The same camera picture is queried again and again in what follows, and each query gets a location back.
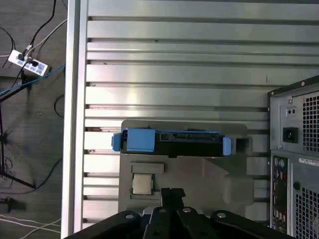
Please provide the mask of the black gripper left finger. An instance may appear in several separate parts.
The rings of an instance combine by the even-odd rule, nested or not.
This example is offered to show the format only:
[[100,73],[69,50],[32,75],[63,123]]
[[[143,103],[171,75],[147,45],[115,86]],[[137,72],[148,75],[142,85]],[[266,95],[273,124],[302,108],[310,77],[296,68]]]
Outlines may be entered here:
[[160,207],[150,214],[122,211],[70,236],[69,239],[176,239],[178,189],[161,189]]

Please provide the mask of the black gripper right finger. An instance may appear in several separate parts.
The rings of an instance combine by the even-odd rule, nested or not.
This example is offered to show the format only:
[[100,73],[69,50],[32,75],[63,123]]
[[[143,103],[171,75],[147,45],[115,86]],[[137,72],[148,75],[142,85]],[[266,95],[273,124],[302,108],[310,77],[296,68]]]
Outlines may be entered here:
[[209,217],[185,206],[182,188],[172,189],[172,222],[174,239],[291,239],[292,237],[225,210],[214,211]]

